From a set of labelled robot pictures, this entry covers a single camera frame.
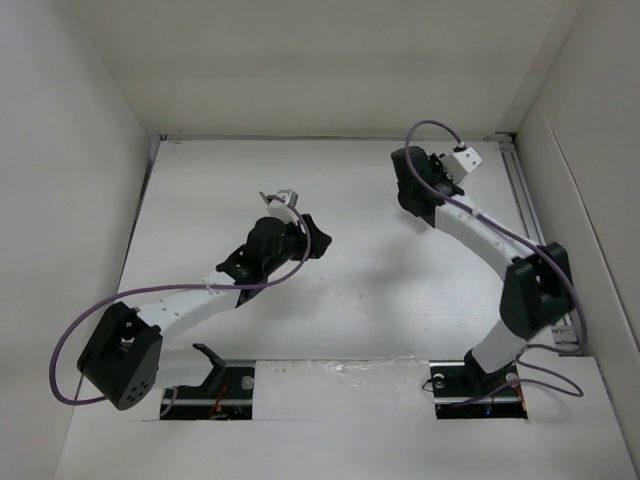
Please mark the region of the black handled scissors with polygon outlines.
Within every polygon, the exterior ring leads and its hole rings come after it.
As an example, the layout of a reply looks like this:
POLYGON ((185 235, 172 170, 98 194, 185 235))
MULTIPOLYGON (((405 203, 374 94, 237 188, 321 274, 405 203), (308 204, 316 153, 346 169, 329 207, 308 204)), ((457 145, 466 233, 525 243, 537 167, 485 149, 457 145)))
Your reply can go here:
POLYGON ((271 202, 270 196, 265 194, 262 191, 259 191, 259 195, 261 196, 262 200, 265 202, 265 204, 269 204, 271 202))

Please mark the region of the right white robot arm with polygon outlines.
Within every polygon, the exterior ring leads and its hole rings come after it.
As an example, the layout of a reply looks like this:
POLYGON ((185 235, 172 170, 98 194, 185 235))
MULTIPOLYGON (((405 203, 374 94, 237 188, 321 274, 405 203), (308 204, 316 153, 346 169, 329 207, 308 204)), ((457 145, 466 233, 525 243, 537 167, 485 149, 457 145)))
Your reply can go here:
POLYGON ((410 146, 393 151, 391 160, 400 206, 462 243, 503 281, 499 320, 465 354, 462 369, 465 387, 486 393, 532 338, 574 309, 568 254, 557 243, 519 242, 480 219, 461 187, 482 163, 473 148, 436 155, 410 146))

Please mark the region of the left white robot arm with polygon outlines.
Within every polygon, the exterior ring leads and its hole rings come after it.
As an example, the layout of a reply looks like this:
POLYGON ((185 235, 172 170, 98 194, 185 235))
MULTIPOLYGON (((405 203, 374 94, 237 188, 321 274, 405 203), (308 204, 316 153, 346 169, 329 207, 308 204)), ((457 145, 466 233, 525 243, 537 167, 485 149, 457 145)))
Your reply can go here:
POLYGON ((156 381, 164 344, 213 316, 251 301, 292 261, 321 258, 332 243, 309 214, 300 223, 258 219, 246 241, 196 288, 142 306, 109 300, 77 362, 116 409, 139 403, 156 381))

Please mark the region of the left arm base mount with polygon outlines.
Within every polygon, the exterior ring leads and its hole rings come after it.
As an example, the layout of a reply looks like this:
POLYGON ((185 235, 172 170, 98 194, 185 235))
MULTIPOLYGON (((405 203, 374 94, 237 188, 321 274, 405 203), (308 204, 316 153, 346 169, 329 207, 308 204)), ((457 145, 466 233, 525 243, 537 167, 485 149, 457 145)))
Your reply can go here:
POLYGON ((204 362, 167 360, 155 385, 162 389, 164 421, 245 421, 253 415, 256 363, 227 361, 203 343, 192 347, 204 362))

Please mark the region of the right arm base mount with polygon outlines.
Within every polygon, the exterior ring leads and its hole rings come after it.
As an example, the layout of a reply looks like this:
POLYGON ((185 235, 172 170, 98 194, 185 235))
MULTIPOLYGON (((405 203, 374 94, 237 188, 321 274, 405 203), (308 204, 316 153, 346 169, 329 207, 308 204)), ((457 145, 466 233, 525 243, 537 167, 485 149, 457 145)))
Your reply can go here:
POLYGON ((485 374, 468 354, 463 360, 429 362, 422 389, 433 395, 438 420, 527 419, 514 362, 485 374))

